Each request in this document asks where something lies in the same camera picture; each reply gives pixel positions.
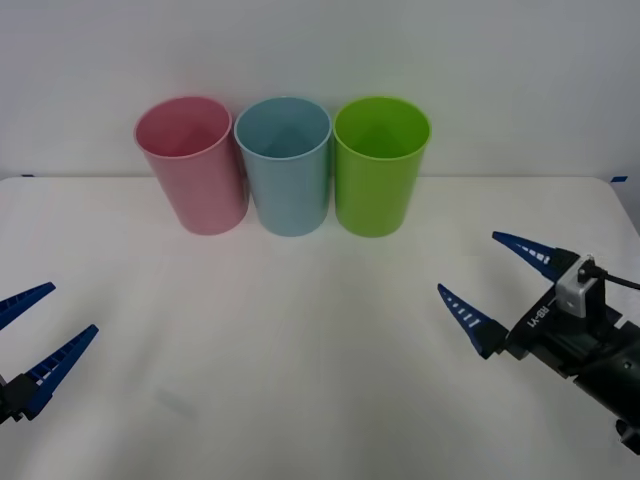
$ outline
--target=black cable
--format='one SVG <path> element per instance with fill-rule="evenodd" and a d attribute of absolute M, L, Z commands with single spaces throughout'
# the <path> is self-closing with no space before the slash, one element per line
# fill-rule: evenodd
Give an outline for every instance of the black cable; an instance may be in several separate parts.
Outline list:
<path fill-rule="evenodd" d="M 624 278 L 616 277 L 607 272 L 604 268 L 596 266 L 595 262 L 587 260 L 582 264 L 580 272 L 578 272 L 578 281 L 584 283 L 589 278 L 604 278 L 611 283 L 617 283 L 623 287 L 633 288 L 634 290 L 640 290 L 640 283 L 630 282 Z"/>
<path fill-rule="evenodd" d="M 624 278 L 614 277 L 613 275 L 610 275 L 609 273 L 605 273 L 604 274 L 604 279 L 605 280 L 609 280 L 612 283 L 617 283 L 618 285 L 622 285 L 623 287 L 633 288 L 635 290 L 640 290 L 640 284 L 634 283 L 634 282 L 630 282 L 629 280 L 625 280 Z"/>

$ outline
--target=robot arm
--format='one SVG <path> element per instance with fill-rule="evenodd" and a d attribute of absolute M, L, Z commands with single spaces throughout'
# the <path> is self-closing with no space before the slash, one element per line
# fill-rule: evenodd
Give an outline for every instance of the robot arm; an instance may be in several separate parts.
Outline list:
<path fill-rule="evenodd" d="M 606 305 L 605 281 L 640 288 L 609 275 L 590 256 L 494 232 L 553 286 L 507 330 L 438 285 L 449 311 L 484 359 L 507 351 L 518 360 L 534 355 L 614 413 L 621 441 L 640 455 L 640 327 L 620 328 L 622 317 Z"/>
<path fill-rule="evenodd" d="M 0 302 L 0 330 L 53 290 L 53 283 L 45 283 Z M 37 417 L 97 333 L 91 325 L 27 373 L 8 383 L 0 377 L 0 424 L 10 417 Z"/>

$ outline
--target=green cup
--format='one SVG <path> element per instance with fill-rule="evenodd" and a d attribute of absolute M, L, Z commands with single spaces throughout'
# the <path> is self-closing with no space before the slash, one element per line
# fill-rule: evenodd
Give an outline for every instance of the green cup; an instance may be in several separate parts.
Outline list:
<path fill-rule="evenodd" d="M 366 97 L 338 112 L 336 215 L 352 233 L 382 237 L 404 220 L 431 134 L 416 106 L 391 97 Z"/>

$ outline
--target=blue cup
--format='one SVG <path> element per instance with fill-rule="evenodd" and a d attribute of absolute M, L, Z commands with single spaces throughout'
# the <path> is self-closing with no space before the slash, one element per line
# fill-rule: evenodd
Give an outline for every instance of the blue cup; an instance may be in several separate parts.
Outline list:
<path fill-rule="evenodd" d="M 270 98 L 242 112 L 234 133 L 262 225 L 287 237 L 318 228 L 329 208 L 327 111 L 302 98 Z"/>

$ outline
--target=pink cup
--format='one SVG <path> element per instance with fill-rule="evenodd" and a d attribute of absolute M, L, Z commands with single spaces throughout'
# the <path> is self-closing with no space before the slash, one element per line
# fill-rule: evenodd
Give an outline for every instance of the pink cup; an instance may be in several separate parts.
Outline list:
<path fill-rule="evenodd" d="M 232 124 L 221 103 L 181 97 L 156 105 L 135 127 L 136 143 L 190 232 L 226 232 L 247 213 Z"/>

